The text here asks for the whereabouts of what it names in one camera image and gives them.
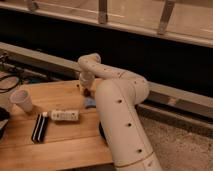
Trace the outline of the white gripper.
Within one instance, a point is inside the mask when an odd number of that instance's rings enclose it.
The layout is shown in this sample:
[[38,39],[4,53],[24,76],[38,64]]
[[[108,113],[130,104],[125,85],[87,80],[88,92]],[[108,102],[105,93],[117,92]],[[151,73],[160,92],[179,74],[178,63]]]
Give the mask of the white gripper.
[[93,85],[93,82],[95,80],[95,76],[93,73],[89,71],[82,71],[79,75],[79,91],[81,94],[84,93],[84,89],[90,89]]

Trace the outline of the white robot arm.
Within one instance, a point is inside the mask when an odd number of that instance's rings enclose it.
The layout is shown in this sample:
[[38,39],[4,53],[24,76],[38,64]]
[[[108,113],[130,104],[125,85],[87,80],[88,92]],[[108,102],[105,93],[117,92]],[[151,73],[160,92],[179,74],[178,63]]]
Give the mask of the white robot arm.
[[78,59],[83,87],[102,78],[95,91],[97,112],[117,171],[163,171],[135,109],[149,83],[134,72],[104,65],[97,53]]

